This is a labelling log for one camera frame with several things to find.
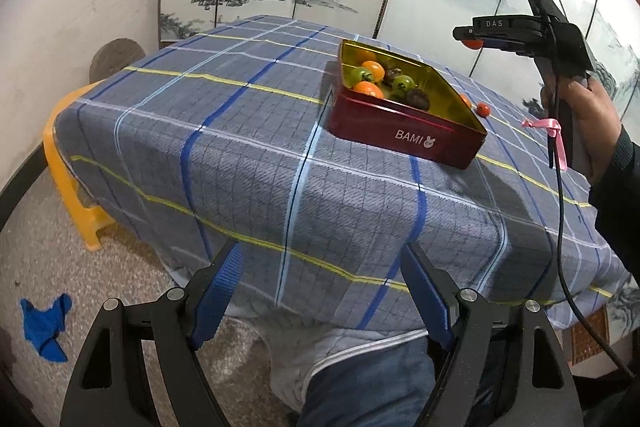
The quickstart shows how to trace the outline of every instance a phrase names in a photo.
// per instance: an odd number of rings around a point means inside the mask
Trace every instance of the yellow plastic stool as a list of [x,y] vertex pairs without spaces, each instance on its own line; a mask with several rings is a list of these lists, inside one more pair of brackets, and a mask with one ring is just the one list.
[[42,136],[42,142],[44,144],[44,153],[49,163],[49,170],[53,181],[55,181],[63,203],[65,203],[66,209],[71,215],[78,232],[86,243],[87,250],[96,251],[100,250],[102,246],[96,232],[102,227],[106,227],[111,223],[114,223],[113,217],[107,214],[101,206],[97,204],[90,208],[85,207],[78,198],[78,181],[69,174],[65,163],[58,153],[56,148],[54,137],[53,124],[56,121],[56,117],[59,113],[69,107],[71,103],[78,97],[82,96],[88,90],[93,89],[96,84],[90,84],[89,86],[81,87],[74,92],[70,92],[62,100],[58,102],[58,105],[54,108],[49,121],[44,128]]

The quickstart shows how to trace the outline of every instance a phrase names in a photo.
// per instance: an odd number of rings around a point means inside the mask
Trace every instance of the silver screw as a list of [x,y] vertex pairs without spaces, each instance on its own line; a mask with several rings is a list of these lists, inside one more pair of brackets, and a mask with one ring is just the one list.
[[108,312],[110,312],[111,310],[116,309],[118,307],[118,304],[120,304],[118,300],[112,297],[111,299],[107,299],[102,305],[102,307]]
[[463,301],[467,301],[467,302],[474,302],[476,299],[478,299],[478,294],[473,291],[471,288],[465,288],[460,292],[460,296],[462,297]]
[[171,288],[166,293],[166,298],[170,301],[179,301],[184,296],[184,290],[182,288]]
[[525,302],[524,305],[527,307],[527,310],[529,310],[530,312],[537,313],[540,311],[540,305],[537,302],[532,301],[531,299]]

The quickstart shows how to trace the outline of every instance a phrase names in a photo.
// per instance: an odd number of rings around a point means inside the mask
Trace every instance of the red tin box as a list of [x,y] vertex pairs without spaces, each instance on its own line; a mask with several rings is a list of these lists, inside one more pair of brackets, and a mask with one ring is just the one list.
[[[382,48],[343,40],[338,60],[341,75],[334,89],[329,131],[338,138],[419,156],[466,169],[486,138],[486,130],[459,94],[431,66]],[[344,77],[365,60],[385,70],[400,68],[429,97],[423,111],[386,99],[354,92]]]

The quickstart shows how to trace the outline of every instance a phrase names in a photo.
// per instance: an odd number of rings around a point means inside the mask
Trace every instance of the person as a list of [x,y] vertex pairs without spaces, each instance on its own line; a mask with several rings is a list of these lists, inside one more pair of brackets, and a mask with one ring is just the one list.
[[[595,228],[626,269],[640,280],[640,242],[636,239],[636,227],[640,223],[639,148],[631,142],[609,95],[597,79],[590,78],[588,87],[584,87],[564,78],[559,94],[572,108],[574,127],[582,134],[590,156],[589,202],[597,210]],[[548,109],[545,88],[541,100]],[[434,384],[434,366],[427,354],[425,338],[365,353],[330,365],[312,378],[296,425],[412,426]],[[586,426],[602,425],[621,401],[633,402],[623,397],[623,389],[614,385],[607,389],[610,392],[599,388],[599,400],[584,411]],[[486,389],[479,389],[476,402],[487,404],[487,400],[479,399],[482,395],[486,397]],[[628,415],[628,409],[622,407],[620,417],[612,425],[637,424],[637,419],[629,420],[625,414]],[[481,425],[482,418],[482,414],[476,415],[474,425]]]

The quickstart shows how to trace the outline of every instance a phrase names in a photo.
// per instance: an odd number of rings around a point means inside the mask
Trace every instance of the person's leg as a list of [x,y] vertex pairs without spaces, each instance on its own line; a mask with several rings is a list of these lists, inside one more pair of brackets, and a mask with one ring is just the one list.
[[298,427],[413,426],[434,384],[426,337],[358,355],[314,375]]

